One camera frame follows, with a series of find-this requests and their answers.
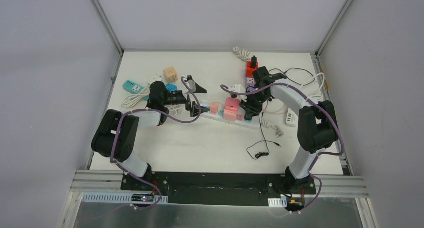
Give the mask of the long white power strip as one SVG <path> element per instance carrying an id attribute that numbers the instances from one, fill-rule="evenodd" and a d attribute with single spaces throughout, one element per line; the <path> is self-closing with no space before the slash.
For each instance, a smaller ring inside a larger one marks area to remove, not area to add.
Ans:
<path id="1" fill-rule="evenodd" d="M 209 109 L 208 112 L 201 114 L 204 118 L 255 130 L 259 130 L 260 128 L 272 129 L 277 137 L 282 137 L 284 135 L 283 128 L 280 125 L 260 118 L 259 116 L 254 116 L 251 120 L 245 119 L 245 111 L 242 108 L 234 112 L 225 109 L 225 106 L 219 102 L 210 102 L 208 104 L 202 103 L 201 105 Z"/>

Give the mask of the pink cube socket adapter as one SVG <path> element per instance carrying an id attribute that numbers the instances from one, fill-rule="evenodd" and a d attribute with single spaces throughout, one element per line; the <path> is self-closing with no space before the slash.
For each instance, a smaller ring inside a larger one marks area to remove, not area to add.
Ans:
<path id="1" fill-rule="evenodd" d="M 225 110 L 229 110 L 229 111 L 233 111 L 233 112 L 238 112 L 239 108 L 240 108 L 240 100 L 239 99 L 228 97 L 225 100 L 225 104 L 224 104 L 224 109 Z"/>

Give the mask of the small white power strip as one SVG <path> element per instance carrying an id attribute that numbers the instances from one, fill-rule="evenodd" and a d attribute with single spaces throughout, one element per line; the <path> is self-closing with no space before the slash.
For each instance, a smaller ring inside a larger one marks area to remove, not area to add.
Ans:
<path id="1" fill-rule="evenodd" d="M 321 76 L 322 77 L 322 83 L 320 84 L 319 88 L 313 92 L 312 94 L 309 94 L 308 97 L 309 98 L 313 98 L 316 101 L 323 101 L 324 99 L 324 95 L 322 94 L 322 88 L 324 87 L 324 83 L 325 83 L 325 74 L 323 72 L 320 72 L 314 76 L 312 76 L 312 78 L 306 80 L 304 83 L 302 83 L 300 85 L 300 90 L 302 90 L 303 87 L 305 87 L 307 84 L 309 83 L 314 83 L 314 81 L 316 81 L 318 79 L 318 77 Z M 295 114 L 295 112 L 292 109 L 288 109 L 287 111 L 287 115 L 286 115 L 286 124 L 288 126 L 291 127 L 295 127 L 296 126 L 296 122 L 298 121 L 298 115 Z"/>

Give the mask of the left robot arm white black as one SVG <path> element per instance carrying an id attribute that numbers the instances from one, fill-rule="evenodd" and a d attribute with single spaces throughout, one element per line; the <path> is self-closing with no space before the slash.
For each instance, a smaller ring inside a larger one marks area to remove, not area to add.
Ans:
<path id="1" fill-rule="evenodd" d="M 91 148 L 94 152 L 109 158 L 124 172 L 133 174 L 133 183 L 140 190 L 147 190 L 152 186 L 152 167 L 134 153 L 136 135 L 139 130 L 156 127 L 165 123 L 167 119 L 174 121 L 177 118 L 170 113 L 170 105 L 184 105 L 196 121 L 209 108 L 201 106 L 196 93 L 206 93 L 207 90 L 199 86 L 191 76 L 181 78 L 188 94 L 183 91 L 169 91 L 162 81 L 155 81 L 149 86 L 148 101 L 145 108 L 135 109 L 126 113 L 109 109 L 105 112 L 100 125 L 92 139 Z"/>

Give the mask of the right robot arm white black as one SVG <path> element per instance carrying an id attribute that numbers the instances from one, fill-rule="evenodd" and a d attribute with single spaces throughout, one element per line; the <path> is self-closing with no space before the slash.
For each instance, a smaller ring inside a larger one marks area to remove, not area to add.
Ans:
<path id="1" fill-rule="evenodd" d="M 270 74 L 266 67 L 259 67 L 252 73 L 255 81 L 254 92 L 249 92 L 241 102 L 245 119 L 260 115 L 263 103 L 278 99 L 298 116 L 297 138 L 300 148 L 286 168 L 281 186 L 290 193 L 296 193 L 308 182 L 310 170 L 317 155 L 339 139 L 334 105 L 326 101 L 315 101 L 298 88 L 286 83 L 282 73 Z"/>

